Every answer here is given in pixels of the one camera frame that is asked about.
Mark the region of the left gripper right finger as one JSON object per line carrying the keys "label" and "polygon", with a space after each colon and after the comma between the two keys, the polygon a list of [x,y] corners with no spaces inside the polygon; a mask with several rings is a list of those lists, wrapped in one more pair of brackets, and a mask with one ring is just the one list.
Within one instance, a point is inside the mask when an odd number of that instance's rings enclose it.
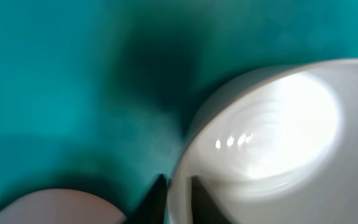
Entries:
{"label": "left gripper right finger", "polygon": [[191,216],[193,224],[231,224],[198,176],[191,178]]}

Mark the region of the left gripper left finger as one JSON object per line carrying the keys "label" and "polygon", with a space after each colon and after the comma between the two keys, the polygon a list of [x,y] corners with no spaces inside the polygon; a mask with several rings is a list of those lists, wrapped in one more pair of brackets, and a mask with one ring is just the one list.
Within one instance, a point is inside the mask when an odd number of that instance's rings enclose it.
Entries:
{"label": "left gripper left finger", "polygon": [[160,174],[126,224],[164,224],[167,178]]}

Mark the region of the small pink bowl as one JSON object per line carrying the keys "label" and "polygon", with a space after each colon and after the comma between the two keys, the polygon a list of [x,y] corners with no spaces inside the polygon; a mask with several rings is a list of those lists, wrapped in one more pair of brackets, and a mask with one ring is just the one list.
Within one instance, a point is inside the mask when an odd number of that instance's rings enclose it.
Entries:
{"label": "small pink bowl", "polygon": [[0,224],[113,224],[126,216],[96,195],[70,189],[27,194],[0,211]]}

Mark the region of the grey bowl of rice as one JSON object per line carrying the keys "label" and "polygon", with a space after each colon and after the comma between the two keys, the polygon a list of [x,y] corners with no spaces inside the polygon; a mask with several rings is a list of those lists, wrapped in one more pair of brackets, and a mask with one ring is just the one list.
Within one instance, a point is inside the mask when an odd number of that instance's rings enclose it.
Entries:
{"label": "grey bowl of rice", "polygon": [[261,68],[193,118],[172,177],[172,223],[191,223],[198,177],[232,223],[358,223],[358,58]]}

